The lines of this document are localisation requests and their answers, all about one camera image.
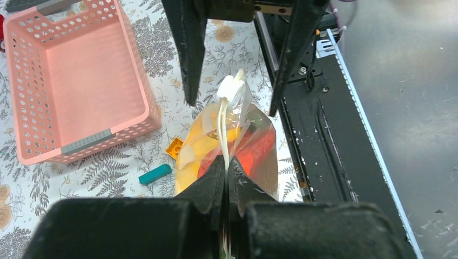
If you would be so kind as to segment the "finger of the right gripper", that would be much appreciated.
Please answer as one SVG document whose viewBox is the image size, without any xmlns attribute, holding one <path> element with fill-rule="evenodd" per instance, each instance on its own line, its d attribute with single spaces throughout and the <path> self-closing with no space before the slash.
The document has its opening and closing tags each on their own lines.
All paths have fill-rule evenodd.
<svg viewBox="0 0 458 259">
<path fill-rule="evenodd" d="M 269 116 L 274 117 L 290 75 L 312 42 L 315 31 L 325 13 L 329 1 L 294 1 L 289 27 L 279 59 L 279 69 L 273 84 Z"/>
<path fill-rule="evenodd" d="M 163 0 L 177 48 L 185 100 L 196 105 L 205 47 L 207 15 L 204 1 Z"/>
</svg>

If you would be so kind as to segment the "orange carrot toy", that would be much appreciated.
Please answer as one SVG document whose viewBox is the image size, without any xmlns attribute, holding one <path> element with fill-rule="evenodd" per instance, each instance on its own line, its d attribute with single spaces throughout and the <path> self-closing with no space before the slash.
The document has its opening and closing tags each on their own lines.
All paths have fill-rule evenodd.
<svg viewBox="0 0 458 259">
<path fill-rule="evenodd" d="M 275 149 L 276 131 L 272 125 L 259 129 L 248 129 L 241 140 L 235 145 L 235 140 L 228 144 L 230 158 L 237 157 L 248 176 L 255 176 L 254 171 L 267 158 L 270 151 Z M 221 154 L 219 147 L 210 147 L 204 152 L 204 158 L 191 165 L 191 174 L 197 179 L 205 174 L 217 155 Z"/>
</svg>

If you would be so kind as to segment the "clear zip top bag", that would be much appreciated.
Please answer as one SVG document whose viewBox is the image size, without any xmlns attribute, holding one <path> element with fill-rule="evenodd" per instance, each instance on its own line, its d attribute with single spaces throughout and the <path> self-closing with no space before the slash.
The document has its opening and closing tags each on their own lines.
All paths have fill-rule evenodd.
<svg viewBox="0 0 458 259">
<path fill-rule="evenodd" d="M 175 196 L 191 200 L 201 219 L 199 258 L 237 252 L 248 203 L 278 199 L 277 133 L 252 98 L 244 70 L 226 76 L 215 102 L 191 125 L 175 165 Z"/>
</svg>

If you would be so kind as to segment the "yellow pepper toy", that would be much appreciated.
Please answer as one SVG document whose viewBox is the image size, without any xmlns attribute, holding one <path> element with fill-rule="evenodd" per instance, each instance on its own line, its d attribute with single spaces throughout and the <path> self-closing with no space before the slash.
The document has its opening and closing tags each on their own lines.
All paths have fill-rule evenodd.
<svg viewBox="0 0 458 259">
<path fill-rule="evenodd" d="M 175 195 L 197 180 L 191 174 L 193 162 L 203 159 L 204 152 L 208 151 L 210 147 L 218 146 L 221 150 L 217 131 L 219 109 L 219 104 L 206 106 L 192 123 L 175 165 Z M 241 108 L 235 108 L 226 113 L 227 145 L 231 140 L 235 140 L 234 147 L 237 146 L 246 132 L 246 122 L 247 111 Z"/>
</svg>

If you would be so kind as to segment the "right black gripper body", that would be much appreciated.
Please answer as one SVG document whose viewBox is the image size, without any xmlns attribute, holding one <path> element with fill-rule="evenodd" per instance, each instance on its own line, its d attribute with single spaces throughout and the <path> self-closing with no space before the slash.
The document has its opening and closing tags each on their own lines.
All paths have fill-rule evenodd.
<svg viewBox="0 0 458 259">
<path fill-rule="evenodd" d="M 209 19 L 250 22 L 257 12 L 290 15 L 293 0 L 209 0 L 204 1 Z"/>
</svg>

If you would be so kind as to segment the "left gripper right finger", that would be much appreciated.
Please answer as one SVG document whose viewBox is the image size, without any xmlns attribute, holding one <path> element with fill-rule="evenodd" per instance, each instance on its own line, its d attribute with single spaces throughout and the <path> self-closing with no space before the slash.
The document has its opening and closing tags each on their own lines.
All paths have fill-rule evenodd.
<svg viewBox="0 0 458 259">
<path fill-rule="evenodd" d="M 370 203 L 281 203 L 244 172 L 229 171 L 235 258 L 404 258 L 388 218 Z"/>
</svg>

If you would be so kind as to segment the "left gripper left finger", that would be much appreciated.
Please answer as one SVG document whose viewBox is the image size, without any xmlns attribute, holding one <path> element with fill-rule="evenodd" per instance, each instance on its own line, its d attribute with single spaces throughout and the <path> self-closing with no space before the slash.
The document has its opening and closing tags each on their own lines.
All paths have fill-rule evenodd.
<svg viewBox="0 0 458 259">
<path fill-rule="evenodd" d="M 224 160 L 174 198 L 76 198 L 55 203 L 24 258 L 220 258 Z"/>
</svg>

